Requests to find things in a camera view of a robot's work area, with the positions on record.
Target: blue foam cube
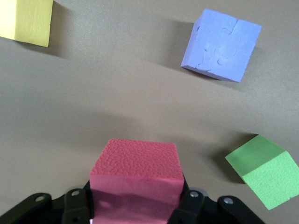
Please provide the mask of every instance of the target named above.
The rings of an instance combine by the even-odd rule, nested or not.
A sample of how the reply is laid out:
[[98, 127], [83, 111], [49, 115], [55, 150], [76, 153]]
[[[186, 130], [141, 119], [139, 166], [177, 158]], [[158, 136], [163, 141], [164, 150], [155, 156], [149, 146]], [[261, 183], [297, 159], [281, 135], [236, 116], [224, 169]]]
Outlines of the blue foam cube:
[[181, 67], [240, 82], [261, 29], [260, 25], [205, 9], [193, 26]]

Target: green foam cube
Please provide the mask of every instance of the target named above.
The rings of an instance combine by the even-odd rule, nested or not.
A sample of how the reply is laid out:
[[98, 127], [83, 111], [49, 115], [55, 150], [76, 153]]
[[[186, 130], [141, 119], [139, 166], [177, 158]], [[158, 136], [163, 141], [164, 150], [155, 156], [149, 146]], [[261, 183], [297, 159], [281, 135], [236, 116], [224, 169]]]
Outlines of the green foam cube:
[[254, 137], [225, 158], [267, 209], [299, 195], [298, 165], [265, 137]]

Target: textured foam surface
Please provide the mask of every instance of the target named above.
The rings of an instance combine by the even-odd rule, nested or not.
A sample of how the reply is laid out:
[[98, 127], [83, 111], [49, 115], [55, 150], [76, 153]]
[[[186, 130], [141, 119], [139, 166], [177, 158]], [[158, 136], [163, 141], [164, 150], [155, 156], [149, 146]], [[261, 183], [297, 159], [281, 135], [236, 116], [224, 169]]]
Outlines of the textured foam surface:
[[216, 79], [240, 82], [261, 28], [205, 9], [193, 26], [181, 66]]
[[48, 47], [53, 0], [0, 0], [0, 36]]
[[90, 172], [97, 223], [165, 224], [184, 178], [173, 143], [110, 140]]
[[298, 165], [287, 151], [261, 135], [226, 159], [269, 210], [299, 195]]

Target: gray table surface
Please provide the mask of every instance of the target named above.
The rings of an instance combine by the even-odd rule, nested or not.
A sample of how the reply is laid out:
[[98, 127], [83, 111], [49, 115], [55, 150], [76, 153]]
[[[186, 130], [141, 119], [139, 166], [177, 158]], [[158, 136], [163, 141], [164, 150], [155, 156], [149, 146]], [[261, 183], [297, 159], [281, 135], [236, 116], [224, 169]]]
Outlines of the gray table surface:
[[[205, 8], [263, 26], [241, 83], [180, 68]], [[295, 224], [299, 196], [267, 210], [224, 156], [255, 134], [299, 163], [299, 1], [57, 0], [50, 47], [0, 38], [0, 214], [83, 186], [111, 138], [177, 145], [191, 186]]]

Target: robotic hand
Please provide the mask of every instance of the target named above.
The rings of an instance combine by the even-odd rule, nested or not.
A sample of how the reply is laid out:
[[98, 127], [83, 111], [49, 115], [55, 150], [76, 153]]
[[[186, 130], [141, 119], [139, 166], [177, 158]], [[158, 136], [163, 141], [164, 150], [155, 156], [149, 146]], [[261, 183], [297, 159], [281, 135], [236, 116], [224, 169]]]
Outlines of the robotic hand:
[[[0, 217], [0, 224], [91, 224], [93, 196], [89, 182], [52, 200], [51, 195], [29, 196]], [[186, 181], [180, 204], [167, 224], [265, 224], [240, 199], [222, 196], [212, 201], [205, 191]]]

